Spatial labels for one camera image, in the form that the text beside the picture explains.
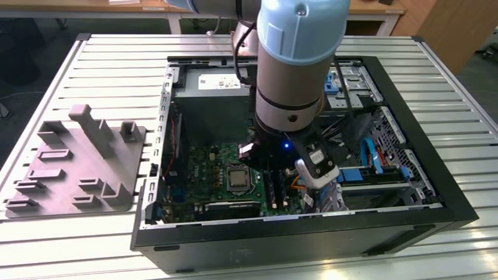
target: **wooden table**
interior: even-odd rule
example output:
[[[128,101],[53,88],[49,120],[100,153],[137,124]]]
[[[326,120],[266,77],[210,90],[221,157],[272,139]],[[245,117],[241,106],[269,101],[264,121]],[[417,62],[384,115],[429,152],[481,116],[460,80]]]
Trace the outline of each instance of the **wooden table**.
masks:
[[[388,36],[405,9],[397,0],[391,6],[371,0],[351,0],[348,20],[381,22],[377,36]],[[161,0],[140,4],[109,5],[108,0],[0,0],[0,17],[5,18],[164,18],[170,33],[181,34],[180,19],[216,18],[193,14]]]

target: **metal frame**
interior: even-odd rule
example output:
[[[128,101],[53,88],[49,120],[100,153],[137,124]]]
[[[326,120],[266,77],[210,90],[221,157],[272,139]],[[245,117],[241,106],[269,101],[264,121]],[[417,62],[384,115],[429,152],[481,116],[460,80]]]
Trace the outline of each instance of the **metal frame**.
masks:
[[[30,149],[38,140],[30,132],[39,120],[57,119],[65,114],[63,108],[75,102],[90,102],[100,117],[136,120],[148,130],[156,130],[157,120],[149,118],[158,112],[166,57],[230,55],[230,49],[228,36],[98,34],[77,41],[0,171],[0,216],[3,216],[2,200],[10,197],[11,181],[25,175],[22,164],[34,156]],[[409,37],[345,36],[336,54],[379,58],[480,218],[460,230],[431,236],[395,255],[302,262],[292,267],[274,265],[213,271],[190,278],[495,277],[498,139],[493,128],[481,122],[485,120],[479,105],[469,99],[463,101],[461,90],[445,78],[453,79],[452,74]],[[148,144],[154,143],[153,133],[146,133]],[[142,159],[149,159],[152,154],[152,148],[145,147]],[[144,163],[138,168],[141,176],[149,172],[149,162]],[[144,180],[138,178],[134,191],[142,186]],[[1,278],[160,279],[173,276],[165,275],[146,258],[128,249],[136,210],[134,204],[118,215],[3,220],[0,223]]]
[[[212,15],[196,13],[168,12],[75,12],[75,11],[34,11],[0,10],[0,18],[53,18],[53,19],[166,19],[170,34],[181,34],[180,19],[216,19]],[[348,20],[381,22],[376,36],[389,36],[396,25],[399,14],[348,15]]]

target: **blue cable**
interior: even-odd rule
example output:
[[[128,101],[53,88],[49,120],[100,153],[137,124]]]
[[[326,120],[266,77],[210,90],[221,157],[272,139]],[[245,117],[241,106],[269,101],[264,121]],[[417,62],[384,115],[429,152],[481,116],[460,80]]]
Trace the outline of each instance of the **blue cable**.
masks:
[[[363,166],[368,166],[367,161],[367,149],[369,153],[369,158],[372,160],[372,165],[377,174],[383,173],[379,153],[375,150],[373,141],[369,138],[363,138],[360,141],[360,163]]]

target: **white label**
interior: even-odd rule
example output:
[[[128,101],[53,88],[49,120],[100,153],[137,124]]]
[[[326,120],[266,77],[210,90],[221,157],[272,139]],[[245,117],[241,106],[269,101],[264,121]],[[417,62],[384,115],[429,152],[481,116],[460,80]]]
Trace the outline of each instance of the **white label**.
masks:
[[[240,81],[234,74],[204,74],[198,76],[198,89],[238,89]]]
[[[325,156],[322,155],[321,150],[317,150],[309,154],[309,159],[313,164],[318,164],[324,158]]]
[[[306,205],[309,205],[309,207],[312,207],[312,198],[308,196],[308,194],[304,195],[304,198],[302,198],[304,202]]]
[[[161,10],[164,10],[164,8],[158,8],[158,7],[149,7],[149,8],[141,8],[141,10],[144,10],[144,11],[161,11]]]

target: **blue latch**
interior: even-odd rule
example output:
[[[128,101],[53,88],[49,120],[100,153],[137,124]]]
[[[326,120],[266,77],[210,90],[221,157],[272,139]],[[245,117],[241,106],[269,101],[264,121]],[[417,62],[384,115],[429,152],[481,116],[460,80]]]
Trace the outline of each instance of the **blue latch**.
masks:
[[[322,91],[325,92],[325,95],[336,95],[339,92],[339,88],[333,84],[333,73],[328,72],[328,74],[325,75]]]
[[[340,174],[336,178],[336,182],[355,182],[355,181],[363,181],[363,176],[360,175],[360,171],[357,168],[352,169],[341,169]]]
[[[409,169],[405,166],[399,167],[399,171],[403,175],[404,181],[409,181]]]

